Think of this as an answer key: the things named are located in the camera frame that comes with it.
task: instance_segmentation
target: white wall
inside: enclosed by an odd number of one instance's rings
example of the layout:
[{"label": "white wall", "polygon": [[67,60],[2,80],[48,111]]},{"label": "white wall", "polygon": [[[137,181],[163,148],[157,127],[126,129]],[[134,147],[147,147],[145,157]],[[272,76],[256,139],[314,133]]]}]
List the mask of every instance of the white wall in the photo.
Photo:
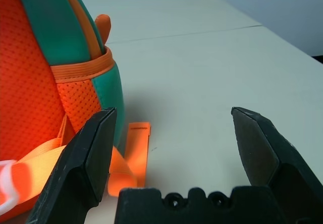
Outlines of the white wall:
[{"label": "white wall", "polygon": [[226,0],[305,53],[323,55],[323,0]]}]

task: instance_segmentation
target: white table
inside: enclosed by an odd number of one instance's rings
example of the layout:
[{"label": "white table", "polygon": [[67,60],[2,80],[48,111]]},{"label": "white table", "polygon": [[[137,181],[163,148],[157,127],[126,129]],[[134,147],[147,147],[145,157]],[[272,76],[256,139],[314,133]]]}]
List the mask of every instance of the white table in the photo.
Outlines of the white table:
[{"label": "white table", "polygon": [[[221,0],[84,2],[112,18],[127,122],[151,122],[148,187],[249,185],[233,106],[269,118],[323,182],[323,65]],[[105,197],[85,223],[113,223],[116,204]]]}]

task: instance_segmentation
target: backpack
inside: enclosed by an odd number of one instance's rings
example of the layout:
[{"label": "backpack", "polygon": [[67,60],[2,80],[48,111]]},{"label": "backpack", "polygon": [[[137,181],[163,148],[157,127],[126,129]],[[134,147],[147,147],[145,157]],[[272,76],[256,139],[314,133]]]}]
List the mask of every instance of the backpack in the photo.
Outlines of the backpack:
[{"label": "backpack", "polygon": [[150,124],[133,123],[127,144],[139,155],[122,156],[125,110],[105,46],[110,28],[109,16],[93,21],[82,0],[0,0],[0,222],[33,207],[66,144],[107,107],[118,111],[109,194],[143,187]]}]

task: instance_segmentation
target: orange strap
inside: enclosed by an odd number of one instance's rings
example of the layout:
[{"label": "orange strap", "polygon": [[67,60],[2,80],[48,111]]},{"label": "orange strap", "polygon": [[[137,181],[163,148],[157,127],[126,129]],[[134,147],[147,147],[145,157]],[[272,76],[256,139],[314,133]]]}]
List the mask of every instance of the orange strap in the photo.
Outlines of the orange strap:
[{"label": "orange strap", "polygon": [[69,83],[93,79],[107,71],[115,65],[112,53],[109,48],[105,48],[105,54],[88,62],[78,64],[66,64],[51,66],[52,74],[56,83]]},{"label": "orange strap", "polygon": [[118,196],[125,187],[144,187],[150,123],[130,123],[125,158],[116,148],[112,151],[107,191]]},{"label": "orange strap", "polygon": [[[67,139],[69,121],[64,117],[62,123],[65,130],[60,132],[58,138],[49,140],[35,148],[28,155],[12,166],[12,179],[19,193],[18,206],[6,213],[6,218],[11,218],[18,213],[20,204],[24,204],[42,191],[53,167],[61,152],[65,148],[63,139]],[[113,147],[110,165],[110,177],[107,189],[110,195],[118,196],[119,191],[126,187],[143,187],[147,165],[148,140],[150,135],[149,123],[131,123],[129,125],[126,155],[123,158],[118,150]],[[0,204],[7,197],[0,191]]]}]

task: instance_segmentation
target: orange piping trim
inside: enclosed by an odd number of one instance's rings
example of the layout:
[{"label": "orange piping trim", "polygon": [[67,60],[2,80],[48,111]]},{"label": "orange piping trim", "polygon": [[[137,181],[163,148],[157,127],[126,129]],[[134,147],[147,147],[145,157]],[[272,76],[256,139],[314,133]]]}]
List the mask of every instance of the orange piping trim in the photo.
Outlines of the orange piping trim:
[{"label": "orange piping trim", "polygon": [[73,8],[73,11],[82,27],[85,39],[87,41],[87,46],[90,51],[91,59],[98,58],[99,56],[101,56],[102,53],[89,19],[87,18],[78,0],[68,0],[68,1],[71,7]]},{"label": "orange piping trim", "polygon": [[105,49],[104,55],[88,62],[51,66],[56,83],[92,79],[109,71],[115,65],[115,61],[112,58],[111,50],[107,47]]}]

